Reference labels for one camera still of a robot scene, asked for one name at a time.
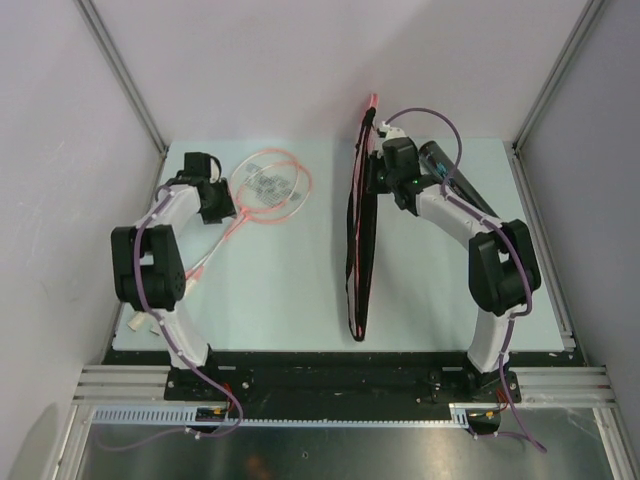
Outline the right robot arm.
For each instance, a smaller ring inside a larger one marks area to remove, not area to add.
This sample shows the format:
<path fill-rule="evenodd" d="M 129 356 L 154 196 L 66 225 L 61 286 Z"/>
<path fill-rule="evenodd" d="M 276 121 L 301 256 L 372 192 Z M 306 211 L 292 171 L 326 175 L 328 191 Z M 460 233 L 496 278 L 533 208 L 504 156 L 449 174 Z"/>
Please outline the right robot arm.
<path fill-rule="evenodd" d="M 484 401 L 497 389 L 493 372 L 507 363 L 514 322 L 528 315 L 541 274 L 526 223 L 504 222 L 455 193 L 444 179 L 424 173 L 419 150 L 407 136 L 378 140 L 370 190 L 390 194 L 399 210 L 438 227 L 468 254 L 467 280 L 478 307 L 467 350 L 471 370 L 461 376 L 463 393 Z"/>

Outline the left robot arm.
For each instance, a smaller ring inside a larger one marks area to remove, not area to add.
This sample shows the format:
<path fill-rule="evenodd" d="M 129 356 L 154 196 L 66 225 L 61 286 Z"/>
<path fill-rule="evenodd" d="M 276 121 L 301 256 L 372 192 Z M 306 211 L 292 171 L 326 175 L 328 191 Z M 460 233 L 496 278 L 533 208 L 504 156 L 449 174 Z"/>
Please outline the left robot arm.
<path fill-rule="evenodd" d="M 183 168 L 157 188 L 148 212 L 134 225 L 116 227 L 110 234 L 117 298 L 154 318 L 172 366 L 192 368 L 185 385 L 202 400 L 219 392 L 221 376 L 205 365 L 210 347 L 183 303 L 187 274 L 177 237 L 193 218 L 212 225 L 235 216 L 219 160 L 187 152 Z"/>

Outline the pink racket bag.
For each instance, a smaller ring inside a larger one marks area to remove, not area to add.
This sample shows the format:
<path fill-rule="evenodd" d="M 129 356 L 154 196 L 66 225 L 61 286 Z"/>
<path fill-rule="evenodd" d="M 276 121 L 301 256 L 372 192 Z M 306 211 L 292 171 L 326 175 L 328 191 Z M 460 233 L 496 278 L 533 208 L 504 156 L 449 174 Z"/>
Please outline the pink racket bag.
<path fill-rule="evenodd" d="M 354 163 L 347 207 L 345 289 L 348 326 L 352 338 L 363 342 L 366 334 L 377 226 L 377 197 L 368 189 L 368 157 L 379 95 L 370 95 L 354 148 Z"/>

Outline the black shuttlecock tube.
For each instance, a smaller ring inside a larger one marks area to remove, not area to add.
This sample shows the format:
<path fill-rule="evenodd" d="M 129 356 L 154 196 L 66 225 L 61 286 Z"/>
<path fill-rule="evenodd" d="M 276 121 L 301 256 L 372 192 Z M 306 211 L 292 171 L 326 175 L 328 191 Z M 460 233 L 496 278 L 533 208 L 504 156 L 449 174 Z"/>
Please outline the black shuttlecock tube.
<path fill-rule="evenodd" d="M 422 170 L 435 177 L 438 183 L 444 180 L 454 166 L 454 163 L 435 141 L 428 141 L 420 147 L 419 162 Z M 448 185 L 456 195 L 467 203 L 488 215 L 497 217 L 496 212 L 459 170 L 453 174 Z"/>

